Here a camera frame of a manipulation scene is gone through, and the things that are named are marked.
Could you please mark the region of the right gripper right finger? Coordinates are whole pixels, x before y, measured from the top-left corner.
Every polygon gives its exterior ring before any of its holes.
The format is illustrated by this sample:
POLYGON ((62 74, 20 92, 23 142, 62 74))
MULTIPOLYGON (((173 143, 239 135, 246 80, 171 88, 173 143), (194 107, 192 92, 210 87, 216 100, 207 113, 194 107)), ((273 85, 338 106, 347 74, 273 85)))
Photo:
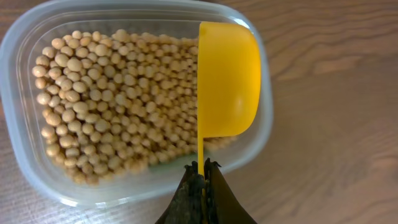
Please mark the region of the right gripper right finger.
POLYGON ((240 205, 220 171, 220 165, 205 161, 206 207, 210 224, 257 224, 240 205))

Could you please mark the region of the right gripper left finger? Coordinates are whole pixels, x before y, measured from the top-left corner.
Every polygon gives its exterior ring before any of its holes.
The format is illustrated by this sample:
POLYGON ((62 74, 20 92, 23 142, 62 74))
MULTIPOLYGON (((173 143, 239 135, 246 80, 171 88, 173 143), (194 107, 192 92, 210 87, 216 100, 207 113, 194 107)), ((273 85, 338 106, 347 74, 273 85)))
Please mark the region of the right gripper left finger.
POLYGON ((168 207, 155 224, 201 224, 205 181, 198 173, 198 163, 185 165, 185 173, 168 207))

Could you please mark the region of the yellow measuring scoop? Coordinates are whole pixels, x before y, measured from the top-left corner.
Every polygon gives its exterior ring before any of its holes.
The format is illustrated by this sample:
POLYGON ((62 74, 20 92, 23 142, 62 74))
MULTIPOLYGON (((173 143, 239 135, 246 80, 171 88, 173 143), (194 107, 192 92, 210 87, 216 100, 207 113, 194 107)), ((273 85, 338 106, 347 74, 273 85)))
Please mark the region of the yellow measuring scoop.
POLYGON ((198 173, 203 140, 239 135, 252 124, 261 91, 261 55, 252 32, 239 24, 201 22, 198 38, 198 173))

